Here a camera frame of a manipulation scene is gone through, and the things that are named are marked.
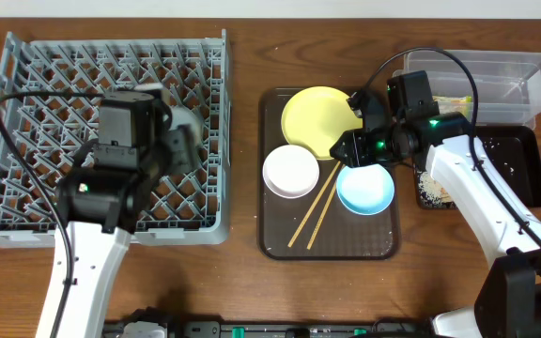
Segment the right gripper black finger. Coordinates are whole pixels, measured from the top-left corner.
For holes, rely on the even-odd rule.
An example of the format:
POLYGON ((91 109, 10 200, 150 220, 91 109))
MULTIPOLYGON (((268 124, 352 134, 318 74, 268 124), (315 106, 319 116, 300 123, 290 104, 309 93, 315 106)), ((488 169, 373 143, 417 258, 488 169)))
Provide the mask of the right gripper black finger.
POLYGON ((357 130, 344 131, 330 148, 330 155, 350 168, 360 166, 356 136, 357 130))
POLYGON ((386 103, 377 91, 360 89, 348 98, 348 105, 363 121, 365 131, 384 128, 388 125, 386 103))

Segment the small white green cup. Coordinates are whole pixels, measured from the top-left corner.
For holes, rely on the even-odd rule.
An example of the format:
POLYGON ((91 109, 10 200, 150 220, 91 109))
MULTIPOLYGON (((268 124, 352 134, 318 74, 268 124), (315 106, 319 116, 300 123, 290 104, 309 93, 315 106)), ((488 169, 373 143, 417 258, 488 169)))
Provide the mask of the small white green cup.
POLYGON ((179 127, 187 127, 193 136, 193 141, 197 146, 203 144, 204 121, 203 118, 192 110, 184 106, 174 106, 171 108, 172 123, 170 130, 177 130, 179 127))

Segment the light blue bowl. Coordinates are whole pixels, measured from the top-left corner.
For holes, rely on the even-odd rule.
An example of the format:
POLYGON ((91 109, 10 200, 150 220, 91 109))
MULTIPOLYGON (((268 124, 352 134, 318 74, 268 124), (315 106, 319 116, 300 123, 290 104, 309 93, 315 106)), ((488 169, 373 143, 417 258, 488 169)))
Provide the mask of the light blue bowl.
POLYGON ((344 167, 338 174, 336 193, 350 212, 373 216, 385 210, 394 200, 392 175, 379 164, 344 167))

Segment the green snack wrapper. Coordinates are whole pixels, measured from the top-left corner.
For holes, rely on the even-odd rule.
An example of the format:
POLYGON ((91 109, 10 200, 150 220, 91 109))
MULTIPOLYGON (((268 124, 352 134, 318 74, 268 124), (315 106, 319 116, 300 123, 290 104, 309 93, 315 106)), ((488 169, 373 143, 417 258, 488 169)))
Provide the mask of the green snack wrapper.
POLYGON ((461 113, 468 115, 472 108, 472 97, 444 97, 434 96, 433 100, 439 105, 441 114, 461 113))

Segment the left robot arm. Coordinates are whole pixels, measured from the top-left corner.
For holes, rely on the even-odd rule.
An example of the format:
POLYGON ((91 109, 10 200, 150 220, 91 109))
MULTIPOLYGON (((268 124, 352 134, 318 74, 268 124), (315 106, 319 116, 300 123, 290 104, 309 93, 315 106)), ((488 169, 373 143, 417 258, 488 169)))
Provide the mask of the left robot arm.
POLYGON ((203 127, 160 84, 104 94, 97 138, 58 182, 54 264, 39 337, 98 337, 136 222, 162 177, 198 167, 203 127))

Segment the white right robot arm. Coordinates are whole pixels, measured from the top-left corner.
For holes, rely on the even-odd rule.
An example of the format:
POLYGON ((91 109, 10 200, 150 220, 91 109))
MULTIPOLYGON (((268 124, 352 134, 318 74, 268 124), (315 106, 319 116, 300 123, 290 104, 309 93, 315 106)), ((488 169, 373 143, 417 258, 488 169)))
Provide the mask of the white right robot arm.
POLYGON ((469 119, 443 114, 426 90, 392 89, 393 121, 367 91, 348 98, 363 119, 332 146, 349 168, 406 158, 446 190, 477 237, 489 273, 471 307, 436 315, 436 337, 541 337, 541 222, 486 159, 469 119))

